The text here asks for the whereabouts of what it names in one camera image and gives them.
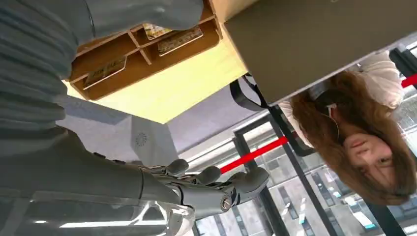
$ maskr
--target screw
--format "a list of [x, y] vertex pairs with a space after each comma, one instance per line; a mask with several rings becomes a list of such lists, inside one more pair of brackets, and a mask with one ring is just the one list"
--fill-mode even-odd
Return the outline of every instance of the screw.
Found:
[[228, 195], [223, 197], [221, 207], [224, 212], [228, 211], [230, 207], [232, 207], [232, 200]]

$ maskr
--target white shirt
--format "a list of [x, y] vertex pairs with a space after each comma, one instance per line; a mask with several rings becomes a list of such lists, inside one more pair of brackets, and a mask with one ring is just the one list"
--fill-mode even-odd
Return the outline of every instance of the white shirt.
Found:
[[[402, 102], [404, 91], [401, 86], [400, 72], [397, 70], [397, 67], [395, 67], [395, 64], [389, 59], [388, 51], [372, 55], [361, 61], [360, 69], [361, 73], [364, 75], [366, 88], [375, 101], [391, 109], [395, 109]], [[291, 107], [290, 102], [280, 102], [279, 107], [290, 124], [294, 127], [294, 130], [299, 137], [305, 144], [312, 147], [301, 131], [299, 123], [293, 116], [293, 108]]]

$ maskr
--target card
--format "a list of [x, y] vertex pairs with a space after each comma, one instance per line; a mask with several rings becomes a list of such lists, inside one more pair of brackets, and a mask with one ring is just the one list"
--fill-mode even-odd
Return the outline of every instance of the card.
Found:
[[101, 69], [90, 72], [85, 80], [83, 90], [87, 90], [91, 86], [94, 86], [95, 84], [123, 71], [126, 68], [126, 61], [127, 57], [124, 56], [105, 65]]
[[157, 37], [161, 37], [172, 31], [171, 29], [166, 29], [149, 23], [144, 23], [143, 26], [149, 40], [156, 39]]
[[190, 30], [175, 34], [174, 36], [164, 39], [158, 43], [159, 56], [166, 55], [175, 49], [178, 49], [192, 41], [203, 37], [200, 27], [196, 26]]

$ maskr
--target red stripe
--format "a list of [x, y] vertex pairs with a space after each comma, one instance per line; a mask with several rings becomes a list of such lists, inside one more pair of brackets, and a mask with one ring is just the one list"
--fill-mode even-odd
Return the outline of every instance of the red stripe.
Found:
[[260, 155], [262, 155], [262, 154], [264, 154], [268, 151], [271, 151], [274, 148], [277, 148], [277, 147], [282, 146], [283, 144], [286, 144], [287, 142], [288, 142], [287, 137], [279, 138], [278, 140], [276, 140], [276, 141], [274, 141], [274, 142], [272, 142], [272, 143], [270, 143], [270, 144], [268, 144], [264, 147], [261, 147], [258, 150], [255, 150], [255, 151], [241, 157], [239, 160], [236, 160], [236, 161], [230, 163], [229, 165], [224, 166], [220, 170], [221, 170], [222, 174], [224, 174], [224, 173], [226, 173], [226, 172], [228, 172], [228, 171], [230, 171], [230, 170], [232, 170], [232, 169], [234, 169], [234, 168], [236, 168], [240, 165], [243, 165], [243, 164], [249, 162], [250, 160], [255, 159], [256, 157], [258, 157], [258, 156], [260, 156]]
[[401, 85], [403, 86], [403, 88], [408, 87], [410, 85], [415, 85], [415, 84], [417, 84], [417, 74], [412, 75], [401, 82]]

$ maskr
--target black strap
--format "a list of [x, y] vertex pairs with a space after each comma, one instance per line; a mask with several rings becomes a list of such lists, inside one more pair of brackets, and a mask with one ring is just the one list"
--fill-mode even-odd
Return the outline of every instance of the black strap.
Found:
[[274, 119], [276, 124], [278, 124], [278, 126], [280, 127], [280, 129], [282, 130], [284, 135], [287, 137], [288, 142], [293, 147], [294, 152], [296, 153], [296, 155], [298, 155], [298, 156], [307, 156], [307, 155], [310, 155], [310, 154], [314, 153], [313, 149], [310, 148], [308, 150], [305, 150], [298, 144], [295, 137], [290, 132], [290, 129], [289, 129], [288, 125], [285, 123], [285, 121], [281, 117], [281, 113], [282, 113], [281, 109], [278, 106], [270, 107], [267, 104], [267, 102], [265, 101], [264, 97], [262, 96], [261, 91], [259, 90], [258, 86], [249, 82], [249, 80], [247, 79], [247, 76], [251, 76], [251, 75], [249, 73], [243, 75], [242, 76], [243, 80], [257, 94], [261, 103], [258, 104], [256, 102], [252, 101], [251, 99], [249, 99], [243, 93], [238, 80], [235, 80], [235, 81], [233, 81], [229, 84], [230, 92], [232, 94], [233, 100], [239, 106], [241, 106], [243, 108], [246, 108], [248, 110], [254, 111], [254, 112], [260, 112], [260, 111], [263, 111], [265, 109], [268, 109], [270, 114], [271, 114], [271, 117]]

